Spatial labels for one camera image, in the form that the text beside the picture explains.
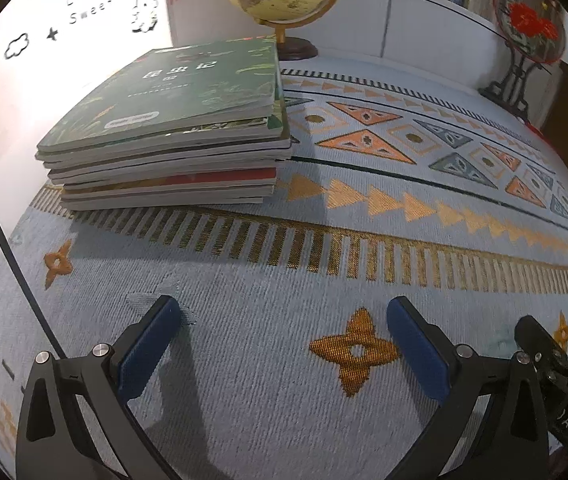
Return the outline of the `black ornate fan stand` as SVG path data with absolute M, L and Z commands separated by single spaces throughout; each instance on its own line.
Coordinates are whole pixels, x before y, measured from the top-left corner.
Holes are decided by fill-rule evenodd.
M 478 93 L 527 124 L 530 122 L 530 103 L 526 99 L 526 84 L 538 70 L 551 75 L 552 66 L 532 61 L 513 46 L 508 49 L 509 64 L 505 75 L 479 88 Z

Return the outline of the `top green cover book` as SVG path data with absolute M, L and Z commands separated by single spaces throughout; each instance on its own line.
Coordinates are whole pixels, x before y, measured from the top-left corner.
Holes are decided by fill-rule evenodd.
M 272 36 L 150 50 L 72 107 L 39 142 L 38 155 L 267 117 L 277 74 Z

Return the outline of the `round red flower embroidery fan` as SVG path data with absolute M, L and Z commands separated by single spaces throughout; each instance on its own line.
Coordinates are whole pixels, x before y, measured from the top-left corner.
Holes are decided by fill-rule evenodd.
M 525 58 L 554 64 L 566 50 L 566 32 L 557 0 L 492 0 L 496 24 Z

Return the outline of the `patterned grey orange table mat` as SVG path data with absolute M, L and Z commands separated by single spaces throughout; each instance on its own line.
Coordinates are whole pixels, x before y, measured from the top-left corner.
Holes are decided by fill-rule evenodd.
M 167 294 L 185 324 L 131 408 L 192 479 L 377 479 L 434 405 L 391 350 L 409 298 L 456 342 L 568 324 L 568 172 L 477 94 L 342 60 L 283 69 L 293 157 L 259 205 L 71 212 L 0 182 L 10 242 L 69 356 Z

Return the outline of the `stack of books under top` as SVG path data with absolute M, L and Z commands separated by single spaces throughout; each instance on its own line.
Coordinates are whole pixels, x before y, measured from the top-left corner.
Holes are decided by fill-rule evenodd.
M 293 154 L 282 84 L 270 116 L 137 136 L 36 159 L 72 211 L 259 204 Z

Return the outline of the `white bookshelf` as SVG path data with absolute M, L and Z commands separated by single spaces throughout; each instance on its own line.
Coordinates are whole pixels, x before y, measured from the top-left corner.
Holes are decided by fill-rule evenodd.
M 274 35 L 229 0 L 165 1 L 178 46 Z M 323 55 L 397 64 L 471 89 L 504 76 L 509 64 L 496 25 L 445 0 L 337 0 L 287 34 L 311 41 Z

